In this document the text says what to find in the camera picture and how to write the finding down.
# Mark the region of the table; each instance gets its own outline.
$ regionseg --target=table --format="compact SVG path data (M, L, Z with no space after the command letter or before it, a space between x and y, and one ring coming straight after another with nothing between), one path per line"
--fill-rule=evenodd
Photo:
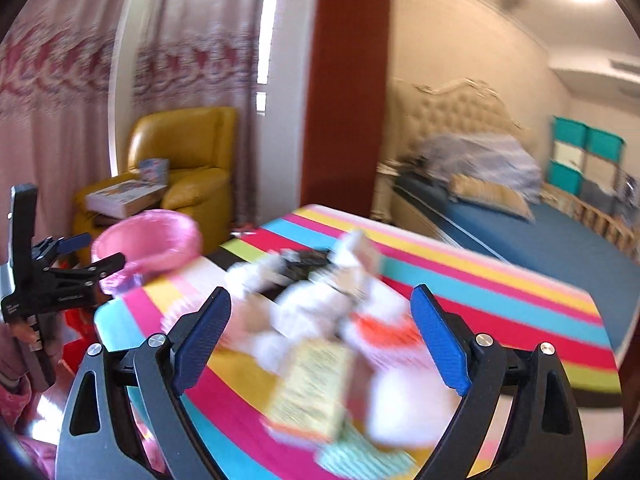
M95 317L100 338L110 351L138 346L159 331L162 313L176 299L195 291L209 294L224 283L224 270L231 264L254 261L268 250L329 247L354 228L364 229L385 255L383 280L401 294L408 297L415 285L426 283L443 308L462 315L476 333L487 332L516 348L553 343L580 407L593 478L622 442L623 415L614 355L589 295L369 219L314 205L269 222L256 234L223 244L210 261L201 258L179 274L103 305ZM264 431L261 414L274 382L251 357L216 350L197 386L182 400L204 443L232 480L335 480L313 462L311 453L278 444ZM491 465L510 405L511 397L500 398L472 473ZM429 453L418 450L412 455L421 465Z

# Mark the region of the wooden bed railing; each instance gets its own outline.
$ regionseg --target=wooden bed railing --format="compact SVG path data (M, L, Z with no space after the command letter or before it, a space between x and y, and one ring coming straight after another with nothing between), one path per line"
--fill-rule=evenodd
M540 198L542 202L587 226L630 258L635 257L638 243L636 234L616 219L551 184L542 185Z

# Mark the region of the beige headboard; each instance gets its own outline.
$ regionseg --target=beige headboard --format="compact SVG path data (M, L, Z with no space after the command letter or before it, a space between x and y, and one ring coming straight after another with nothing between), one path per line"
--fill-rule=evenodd
M394 167L414 158L431 134L479 132L510 134L528 152L532 148L532 132L511 118L484 83L461 79L433 89L394 79L387 91L380 162Z

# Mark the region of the blue gripper pad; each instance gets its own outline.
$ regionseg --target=blue gripper pad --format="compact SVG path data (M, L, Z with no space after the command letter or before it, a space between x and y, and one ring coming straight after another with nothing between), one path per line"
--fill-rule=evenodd
M442 307L425 289L424 285L414 288L411 294L411 314L442 380L462 397L471 386L466 353L442 317Z
M231 317L231 297L219 286L197 312L182 316L168 333L178 396L193 388Z
M71 238L65 238L64 240L60 240L58 243L58 253L59 254L71 254L75 251L79 251L80 249L84 249L91 245L91 235L89 233L84 233L77 236L72 236Z

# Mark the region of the yellow striped pillow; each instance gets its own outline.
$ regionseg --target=yellow striped pillow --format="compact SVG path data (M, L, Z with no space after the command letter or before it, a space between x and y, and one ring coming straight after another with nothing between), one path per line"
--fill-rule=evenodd
M463 174L454 174L449 181L449 197L511 214L533 222L529 204L523 196L510 187L479 180Z

